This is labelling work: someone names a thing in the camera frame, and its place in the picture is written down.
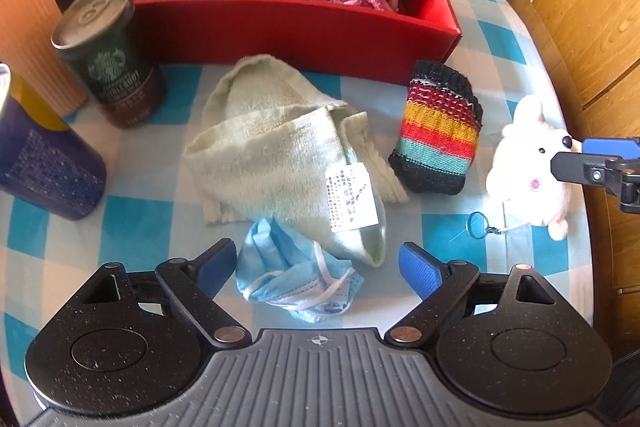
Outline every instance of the colorful knit sock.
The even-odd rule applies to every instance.
[[[482,107],[466,76],[419,60],[389,163],[409,190],[458,194],[476,156]]]

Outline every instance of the red sock stripe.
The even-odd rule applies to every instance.
[[[414,84],[409,93],[408,100],[427,105],[436,111],[448,114],[451,118],[467,124],[478,132],[480,131],[478,122],[474,117],[473,107],[468,105],[464,100],[460,100],[449,93],[442,92],[430,86]]]
[[[400,136],[436,148],[440,152],[451,156],[468,158],[471,161],[476,156],[476,146],[474,144],[463,142],[438,130],[422,127],[407,120],[402,120]]]

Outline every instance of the yellow can top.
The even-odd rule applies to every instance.
[[[31,120],[50,131],[64,131],[69,126],[52,108],[17,74],[12,74],[9,66],[0,64],[0,116],[8,96],[22,106]]]

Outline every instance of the blue can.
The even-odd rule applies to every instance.
[[[106,179],[101,156],[0,64],[0,188],[76,220],[97,206]]]

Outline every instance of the stuffed toy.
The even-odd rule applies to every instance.
[[[486,177],[487,192],[510,202],[510,212],[523,224],[548,227],[551,239],[562,241],[568,232],[571,187],[551,174],[551,158],[558,152],[581,152],[582,145],[546,123],[542,103],[532,94],[520,100],[502,136]]]

